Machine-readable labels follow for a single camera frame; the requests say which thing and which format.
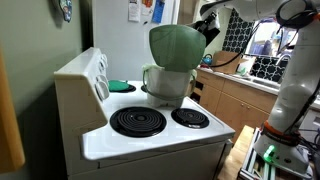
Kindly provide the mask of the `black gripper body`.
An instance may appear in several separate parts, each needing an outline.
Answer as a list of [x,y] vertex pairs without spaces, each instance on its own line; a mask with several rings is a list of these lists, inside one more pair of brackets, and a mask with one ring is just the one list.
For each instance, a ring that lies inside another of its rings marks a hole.
[[205,20],[197,21],[192,28],[203,34],[206,38],[206,45],[209,45],[220,33],[216,25],[218,20],[217,14],[212,12]]

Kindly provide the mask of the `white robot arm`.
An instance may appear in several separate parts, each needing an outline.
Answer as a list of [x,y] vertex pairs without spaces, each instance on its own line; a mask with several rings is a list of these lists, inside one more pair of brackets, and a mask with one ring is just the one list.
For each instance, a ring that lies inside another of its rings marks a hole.
[[217,11],[223,7],[236,10],[245,21],[274,18],[280,26],[298,31],[277,100],[263,125],[272,138],[297,137],[299,121],[319,91],[319,0],[217,0],[200,8],[201,20],[193,27],[201,32],[216,28]]

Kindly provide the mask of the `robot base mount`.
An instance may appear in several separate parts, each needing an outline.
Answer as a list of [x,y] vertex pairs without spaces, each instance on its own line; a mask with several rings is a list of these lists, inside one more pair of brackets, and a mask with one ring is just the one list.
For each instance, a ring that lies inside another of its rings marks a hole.
[[315,180],[309,164],[309,150],[302,146],[279,148],[278,144],[266,144],[255,147],[261,137],[261,131],[253,132],[248,151],[238,172],[240,180]]

